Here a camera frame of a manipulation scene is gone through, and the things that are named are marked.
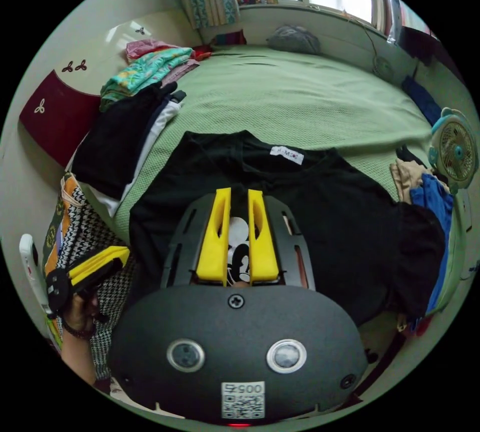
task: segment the pink clothing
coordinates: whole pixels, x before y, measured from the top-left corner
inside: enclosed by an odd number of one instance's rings
[[[129,42],[126,45],[126,57],[128,62],[130,63],[149,52],[169,48],[177,49],[178,46],[174,46],[173,44],[167,44],[163,41],[157,41],[155,39],[141,39],[139,41]]]

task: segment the black t-shirt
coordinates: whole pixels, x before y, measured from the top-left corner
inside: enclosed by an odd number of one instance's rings
[[[187,207],[231,187],[228,280],[249,280],[248,189],[286,204],[303,233],[315,288],[357,324],[388,303],[425,313],[445,247],[435,215],[396,203],[335,149],[307,151],[235,134],[186,132],[130,212],[140,263],[127,307],[159,287],[170,240]]]

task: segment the printed number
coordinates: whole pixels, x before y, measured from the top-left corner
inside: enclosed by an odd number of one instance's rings
[[[239,385],[238,387],[234,384],[225,384],[225,391],[226,392],[237,392],[239,394],[260,394],[263,391],[263,388],[260,384],[253,385]]]

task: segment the bracelet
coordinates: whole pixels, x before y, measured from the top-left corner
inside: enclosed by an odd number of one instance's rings
[[[95,323],[92,324],[92,328],[89,331],[77,331],[70,327],[63,319],[61,321],[61,325],[71,336],[74,336],[77,339],[90,340],[95,335],[96,331]]]

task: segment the fan grille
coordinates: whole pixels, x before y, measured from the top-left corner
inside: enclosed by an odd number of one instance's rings
[[[455,147],[461,146],[463,158],[455,156]],[[458,122],[448,123],[440,137],[440,157],[447,174],[455,181],[469,178],[474,166],[474,152],[468,131]]]

